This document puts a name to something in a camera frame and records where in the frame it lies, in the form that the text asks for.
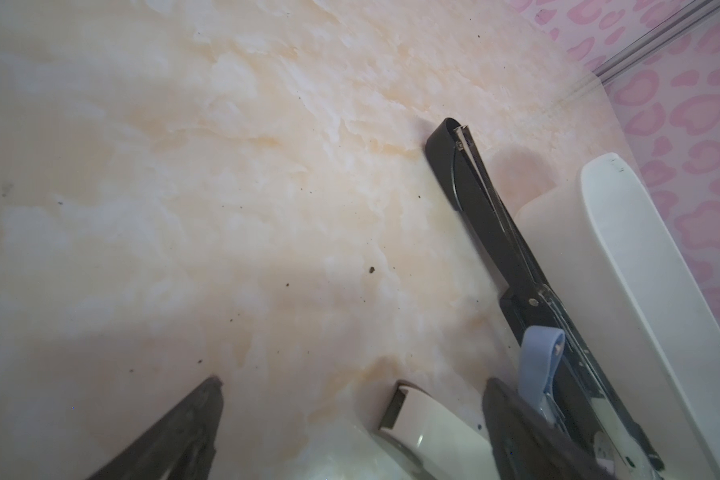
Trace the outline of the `white plastic tray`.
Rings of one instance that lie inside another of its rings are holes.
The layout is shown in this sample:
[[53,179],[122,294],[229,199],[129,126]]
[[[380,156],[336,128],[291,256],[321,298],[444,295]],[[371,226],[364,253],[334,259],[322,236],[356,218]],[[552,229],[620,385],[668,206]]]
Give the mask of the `white plastic tray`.
[[516,221],[615,392],[595,453],[620,479],[720,479],[720,328],[635,172],[602,155]]

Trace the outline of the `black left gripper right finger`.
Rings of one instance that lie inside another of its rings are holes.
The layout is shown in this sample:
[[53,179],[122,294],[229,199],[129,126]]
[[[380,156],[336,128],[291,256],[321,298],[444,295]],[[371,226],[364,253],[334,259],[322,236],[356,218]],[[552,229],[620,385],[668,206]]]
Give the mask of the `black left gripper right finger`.
[[482,411],[502,479],[581,480],[612,477],[565,434],[550,426],[499,378],[490,378]]

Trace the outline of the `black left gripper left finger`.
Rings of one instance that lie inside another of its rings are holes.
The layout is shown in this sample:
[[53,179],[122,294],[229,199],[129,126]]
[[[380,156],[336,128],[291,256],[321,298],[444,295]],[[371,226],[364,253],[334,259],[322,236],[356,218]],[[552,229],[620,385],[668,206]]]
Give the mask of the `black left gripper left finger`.
[[206,479],[216,454],[223,382],[202,381],[93,479]]

